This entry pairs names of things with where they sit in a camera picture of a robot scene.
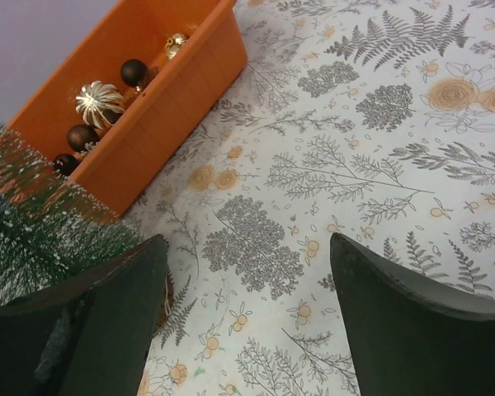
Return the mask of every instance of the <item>green pine needles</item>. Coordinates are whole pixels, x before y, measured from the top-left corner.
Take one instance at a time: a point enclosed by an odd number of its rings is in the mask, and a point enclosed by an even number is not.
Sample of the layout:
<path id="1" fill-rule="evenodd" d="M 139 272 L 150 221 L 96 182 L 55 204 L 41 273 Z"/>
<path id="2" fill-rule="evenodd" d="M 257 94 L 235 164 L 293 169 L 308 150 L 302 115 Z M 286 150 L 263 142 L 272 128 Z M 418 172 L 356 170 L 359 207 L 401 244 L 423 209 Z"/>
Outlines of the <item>green pine needles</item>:
<path id="1" fill-rule="evenodd" d="M 137 229 L 0 125 L 0 305 L 109 262 L 142 241 Z"/>

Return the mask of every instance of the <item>purple wall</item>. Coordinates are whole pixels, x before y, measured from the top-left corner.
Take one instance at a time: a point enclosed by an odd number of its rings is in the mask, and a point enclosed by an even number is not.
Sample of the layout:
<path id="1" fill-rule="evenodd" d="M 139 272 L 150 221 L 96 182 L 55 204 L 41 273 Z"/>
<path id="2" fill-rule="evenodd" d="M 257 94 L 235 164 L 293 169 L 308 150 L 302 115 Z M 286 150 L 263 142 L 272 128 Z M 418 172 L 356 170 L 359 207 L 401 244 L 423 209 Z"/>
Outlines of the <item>purple wall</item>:
<path id="1" fill-rule="evenodd" d="M 0 122 L 17 113 L 116 3 L 0 0 Z"/>

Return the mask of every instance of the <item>orange plastic box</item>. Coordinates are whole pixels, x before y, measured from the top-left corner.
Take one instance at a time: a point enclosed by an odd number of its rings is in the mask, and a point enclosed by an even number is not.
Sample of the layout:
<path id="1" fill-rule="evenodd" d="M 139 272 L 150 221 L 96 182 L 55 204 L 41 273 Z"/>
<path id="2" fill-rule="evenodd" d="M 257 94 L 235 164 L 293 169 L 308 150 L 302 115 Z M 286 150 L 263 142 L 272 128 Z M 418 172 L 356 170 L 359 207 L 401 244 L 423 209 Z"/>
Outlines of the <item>orange plastic box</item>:
<path id="1" fill-rule="evenodd" d="M 66 135 L 82 118 L 75 97 L 95 80 L 127 92 L 120 66 L 140 59 L 159 75 L 70 177 L 122 215 L 205 117 L 248 59 L 235 0 L 122 0 L 9 124 L 53 160 L 71 153 Z M 190 37 L 173 60 L 175 33 Z"/>

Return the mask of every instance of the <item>gold ornament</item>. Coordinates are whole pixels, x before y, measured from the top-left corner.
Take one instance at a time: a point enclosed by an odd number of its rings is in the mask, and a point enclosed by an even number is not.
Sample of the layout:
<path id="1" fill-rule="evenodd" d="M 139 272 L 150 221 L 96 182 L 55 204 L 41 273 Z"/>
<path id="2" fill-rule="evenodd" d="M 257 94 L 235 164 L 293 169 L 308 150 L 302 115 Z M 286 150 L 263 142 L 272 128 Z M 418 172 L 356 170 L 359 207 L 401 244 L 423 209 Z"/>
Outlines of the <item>gold ornament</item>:
<path id="1" fill-rule="evenodd" d="M 187 40 L 189 39 L 183 33 L 172 35 L 165 44 L 165 55 L 167 59 L 171 60 L 174 58 L 182 46 L 186 44 Z"/>
<path id="2" fill-rule="evenodd" d="M 75 100 L 75 111 L 82 116 L 82 120 L 100 130 L 109 129 L 119 118 L 118 115 L 125 112 L 125 99 L 117 88 L 101 81 L 84 85 Z"/>

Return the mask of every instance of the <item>floral tablecloth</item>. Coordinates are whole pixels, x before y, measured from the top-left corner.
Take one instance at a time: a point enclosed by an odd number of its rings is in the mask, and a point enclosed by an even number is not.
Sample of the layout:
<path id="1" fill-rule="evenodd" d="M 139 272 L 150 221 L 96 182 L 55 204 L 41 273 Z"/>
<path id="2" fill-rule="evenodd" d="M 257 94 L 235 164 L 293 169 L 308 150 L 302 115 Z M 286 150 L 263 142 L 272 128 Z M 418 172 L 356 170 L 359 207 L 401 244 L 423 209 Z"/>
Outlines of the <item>floral tablecloth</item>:
<path id="1" fill-rule="evenodd" d="M 359 394 L 331 233 L 495 298 L 495 0 L 240 0 L 242 76 L 128 214 L 171 244 L 139 395 Z"/>

